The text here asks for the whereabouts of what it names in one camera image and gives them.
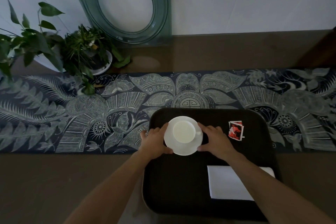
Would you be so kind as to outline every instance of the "white saucer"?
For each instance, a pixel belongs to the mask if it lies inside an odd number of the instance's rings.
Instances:
[[[196,131],[194,139],[189,143],[180,143],[173,136],[174,125],[177,122],[182,121],[182,120],[190,122],[194,126],[195,131]],[[170,120],[169,125],[164,135],[164,140],[165,140],[167,147],[173,149],[175,154],[181,155],[181,156],[187,156],[187,155],[190,155],[196,152],[197,147],[202,144],[203,132],[194,119],[187,117],[187,116],[178,116]]]

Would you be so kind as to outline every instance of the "hand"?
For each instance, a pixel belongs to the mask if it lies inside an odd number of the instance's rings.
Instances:
[[[197,148],[198,151],[208,151],[226,161],[232,155],[238,152],[233,148],[228,137],[223,133],[221,127],[204,126],[198,122],[199,127],[208,135],[209,143],[203,144]]]
[[[163,136],[168,127],[168,123],[162,128],[151,128],[146,136],[146,130],[141,131],[141,145],[139,151],[143,152],[150,159],[160,157],[163,153],[172,154],[173,150],[163,145]]]

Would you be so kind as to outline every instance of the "right hand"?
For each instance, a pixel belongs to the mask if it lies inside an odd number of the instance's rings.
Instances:
[[[203,144],[197,148],[198,151],[208,151],[226,161],[232,155],[238,152],[233,148],[228,137],[223,133],[221,127],[204,126],[198,122],[199,127],[208,135],[209,143]]]

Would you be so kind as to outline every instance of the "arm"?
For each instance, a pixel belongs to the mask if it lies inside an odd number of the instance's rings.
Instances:
[[[226,161],[270,223],[335,224],[315,205],[238,153],[220,127],[198,125],[208,135],[209,143],[197,150],[209,151]]]
[[[147,136],[142,131],[139,150],[87,195],[64,224],[117,223],[148,162],[163,153],[173,153],[163,145],[167,126],[150,129]]]

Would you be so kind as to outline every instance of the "table runner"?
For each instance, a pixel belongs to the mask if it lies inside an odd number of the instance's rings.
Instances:
[[[64,74],[2,80],[0,152],[133,153],[162,107],[245,108],[264,118],[277,152],[336,151],[336,69],[109,74],[94,83],[101,88],[86,96]]]

